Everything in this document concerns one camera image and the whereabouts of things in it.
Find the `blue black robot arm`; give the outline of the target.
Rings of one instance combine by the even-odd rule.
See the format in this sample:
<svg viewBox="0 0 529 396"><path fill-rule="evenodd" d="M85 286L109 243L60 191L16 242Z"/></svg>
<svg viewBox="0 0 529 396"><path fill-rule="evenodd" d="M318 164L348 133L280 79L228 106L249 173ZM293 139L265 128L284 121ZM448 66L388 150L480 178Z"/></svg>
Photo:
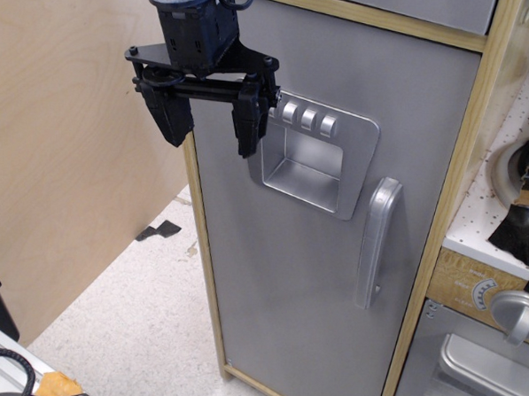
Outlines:
<svg viewBox="0 0 529 396"><path fill-rule="evenodd" d="M180 146L194 129L190 101L230 103L237 151L254 155L277 106L279 60L245 47L237 14L253 0L149 0L165 41L131 46L133 82L165 140Z"/></svg>

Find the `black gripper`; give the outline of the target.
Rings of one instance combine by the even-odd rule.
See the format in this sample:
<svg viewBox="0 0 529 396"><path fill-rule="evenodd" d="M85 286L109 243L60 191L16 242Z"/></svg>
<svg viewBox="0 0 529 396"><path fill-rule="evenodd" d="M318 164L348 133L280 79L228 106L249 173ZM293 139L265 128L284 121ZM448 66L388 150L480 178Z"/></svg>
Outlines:
<svg viewBox="0 0 529 396"><path fill-rule="evenodd" d="M172 63L164 43L129 47L125 58L133 64L135 84L168 143L181 146L194 129L188 98L232 101L237 152L243 158L254 155L267 130L268 109L280 98L278 59L246 48L238 39L210 66L198 58L185 65Z"/></svg>

